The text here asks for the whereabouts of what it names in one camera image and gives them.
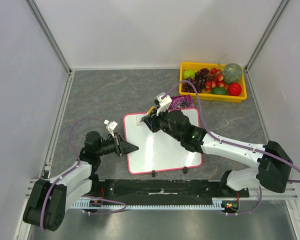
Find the pink framed whiteboard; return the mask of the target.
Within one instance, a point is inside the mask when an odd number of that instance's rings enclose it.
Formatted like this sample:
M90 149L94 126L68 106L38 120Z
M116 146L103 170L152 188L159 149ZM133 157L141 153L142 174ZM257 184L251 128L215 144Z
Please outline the pink framed whiteboard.
M151 132L139 122L144 112L129 113L123 118L125 140L139 149L127 155L128 170L133 175L196 168L203 155L185 150L180 142L163 131Z

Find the orange capped marker pen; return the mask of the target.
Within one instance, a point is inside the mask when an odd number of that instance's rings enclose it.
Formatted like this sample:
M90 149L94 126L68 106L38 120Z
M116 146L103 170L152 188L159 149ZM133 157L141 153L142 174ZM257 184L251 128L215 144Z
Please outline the orange capped marker pen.
M152 106L143 116L137 117L136 118L136 125L138 126L139 124L141 124L141 122L143 121L143 118L147 118L152 110L155 108L155 106Z

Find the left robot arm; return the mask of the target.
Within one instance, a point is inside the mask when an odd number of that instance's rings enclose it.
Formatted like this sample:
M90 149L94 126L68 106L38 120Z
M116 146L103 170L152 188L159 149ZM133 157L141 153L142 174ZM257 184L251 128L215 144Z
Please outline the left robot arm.
M119 133L103 139L99 132L86 134L84 147L75 163L63 173L50 179L37 180L31 190L22 220L42 230L56 231L66 211L83 195L96 196L100 185L95 174L101 157L116 154L121 157L139 150Z

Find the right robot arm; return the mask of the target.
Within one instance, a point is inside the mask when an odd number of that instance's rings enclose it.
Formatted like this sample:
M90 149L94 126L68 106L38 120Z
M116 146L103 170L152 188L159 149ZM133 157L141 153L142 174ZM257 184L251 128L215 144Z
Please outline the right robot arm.
M277 142L263 145L212 137L204 128L191 124L181 110L158 113L153 109L140 120L151 132L166 133L189 152L221 156L247 165L246 169L223 174L219 191L225 197L259 186L275 193L286 190L292 161Z

